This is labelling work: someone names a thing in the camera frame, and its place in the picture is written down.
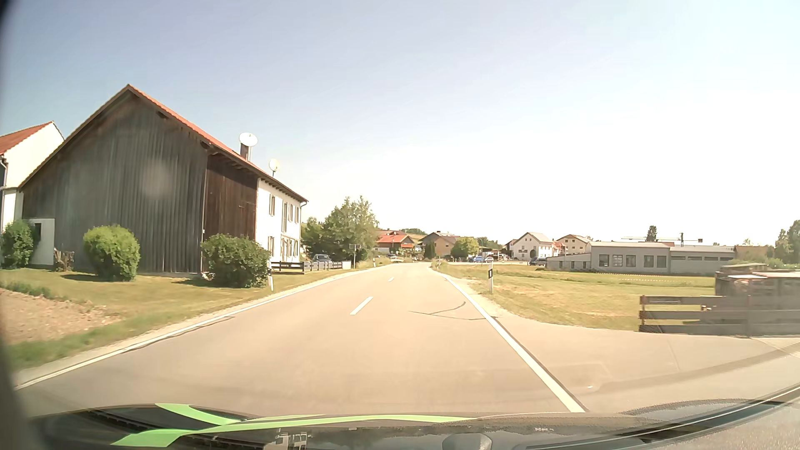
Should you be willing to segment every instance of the dirt patch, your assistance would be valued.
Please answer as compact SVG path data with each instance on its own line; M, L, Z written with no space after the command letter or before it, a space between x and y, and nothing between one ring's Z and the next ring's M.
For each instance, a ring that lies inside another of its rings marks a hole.
M7 344L55 340L120 320L103 307L0 289L0 330Z

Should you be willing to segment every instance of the wooden barn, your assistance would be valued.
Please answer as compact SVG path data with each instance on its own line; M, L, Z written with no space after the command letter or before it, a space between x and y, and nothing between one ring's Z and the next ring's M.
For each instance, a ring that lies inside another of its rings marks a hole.
M139 241L140 272L198 273L204 239L217 233L256 239L258 193L267 188L264 204L278 195L287 207L289 201L297 208L307 203L246 152L240 155L128 85L53 151L20 191L22 217L42 223L43 243L75 251L76 269L89 268L83 234L116 223Z

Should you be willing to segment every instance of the clear blue sky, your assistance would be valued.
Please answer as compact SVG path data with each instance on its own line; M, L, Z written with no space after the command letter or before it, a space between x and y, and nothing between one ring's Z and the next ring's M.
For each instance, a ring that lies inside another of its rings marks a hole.
M771 243L800 219L800 2L17 2L0 133L130 83L324 217L505 242Z

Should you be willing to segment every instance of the white edge line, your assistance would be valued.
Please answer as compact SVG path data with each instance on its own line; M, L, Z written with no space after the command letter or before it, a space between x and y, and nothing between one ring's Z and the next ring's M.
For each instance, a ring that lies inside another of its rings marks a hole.
M358 305L358 306L357 306L357 307L356 307L356 308L353 310L353 312L351 312L351 313L350 313L350 315L356 315L356 313L358 313L359 311L361 311L361 308L365 307L365 306L366 306L366 304L370 302L370 300L372 300L372 297L367 297L367 298L366 298L366 300L364 300L363 302L361 302L361 304L360 304L360 305Z
M450 284L455 286L455 288L458 289L458 291L461 292L466 299L470 301L470 303L472 303L472 306L474 306L475 309L481 313L483 318L486 319L486 321L491 324L494 330L511 346L511 348L514 349L515 352L517 352L517 355L519 355L519 357L525 361L525 364L528 364L528 367L534 371L534 373L542 380L542 382L550 389L550 391L553 392L553 394L558 397L559 400L561 400L561 403L563 403L570 412L586 412L583 408L581 408L581 405L579 405L578 402L576 402L575 399L573 399L572 396L567 393L561 384L558 384L558 381L554 380L553 377L550 376L550 374L547 373L547 371L536 362L536 360L528 355L528 352L526 352L525 349L522 348L522 346L520 346L517 341L511 337L511 335L508 334L508 331L500 326L494 317L489 315L489 313L487 313L486 310L478 304L478 302L473 300L469 294L461 289L461 286L458 286L452 279L450 279L449 276L442 273L439 273L439 275L443 276L447 281L450 282Z
M170 331L169 333L166 333L165 335L156 336L154 338L151 338L151 339L148 339L148 340L136 343L136 344L131 344L131 345L125 347L125 348L120 348L119 350L115 350L115 351L113 351L111 353L106 353L105 355L95 356L94 358L92 358L90 360L83 361L82 363L74 364L74 365L71 365L71 366L69 366L67 368L63 368L61 370L57 370L56 372L48 373L47 375L42 375L42 376L39 376L38 378L34 378L32 380L28 380L25 383L18 384L17 386L14 387L14 389L18 390L18 389L22 389L22 388L27 388L28 386L32 386L32 385L34 385L36 383L39 383L39 382L42 382L42 381L45 381L45 380L49 380L50 378L54 378L56 376L63 375L65 373L67 373L67 372L72 372L75 369L79 369L79 368L88 366L89 364L97 363L99 361L108 359L111 356L116 356L116 355L119 355L121 353L129 352L129 351L134 350L136 348L144 347L146 345L150 345L153 342L158 342L159 340L166 339L166 338L169 338L171 336L183 333L184 331L189 331L189 330L197 328L197 327L202 327L203 325L207 325L208 323L214 322L215 320L224 319L226 317L230 317L232 315L236 315L236 314L238 314L240 312L247 311L248 309L253 309L254 307L259 307L259 306L265 305L267 303L274 302L275 300L284 299L284 298L288 297L289 295L294 295L294 294L297 294L299 292L307 291L307 290L312 289L314 287L322 286L323 284L327 284L327 283L330 283L332 281L336 281L337 279L347 278L348 276L358 275L358 274L365 273L365 272L368 272L368 271L374 270L374 269L375 268L367 269L365 271L351 272L350 274L343 274L343 276L340 276L338 278L324 279L320 283L316 283L316 284L314 284L312 286L303 287L301 289L298 289L297 291L292 291L292 292L289 292L287 294L280 295L279 297L275 297L274 299L264 300L263 302L258 302L256 304L250 305L249 307L243 307L243 308L238 309L236 311L232 311L232 312L229 312L227 314L218 315L216 317L212 317L210 319L203 320L202 322L195 323L195 324L190 325L188 327L183 327L183 328L181 328L179 330Z

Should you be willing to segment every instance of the fence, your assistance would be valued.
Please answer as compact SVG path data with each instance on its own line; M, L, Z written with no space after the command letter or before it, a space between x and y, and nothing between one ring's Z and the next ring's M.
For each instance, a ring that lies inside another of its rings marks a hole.
M687 335L800 335L800 296L709 295L671 297L642 295L639 298L639 331ZM672 309L649 309L666 306ZM674 309L697 306L694 311ZM648 320L682 321L681 324L646 323Z
M272 270L282 272L284 270L302 271L302 273L312 271L329 271L332 269L341 269L342 261L326 261L323 263L312 263L310 261L302 261L300 263L288 263L286 261L273 261Z

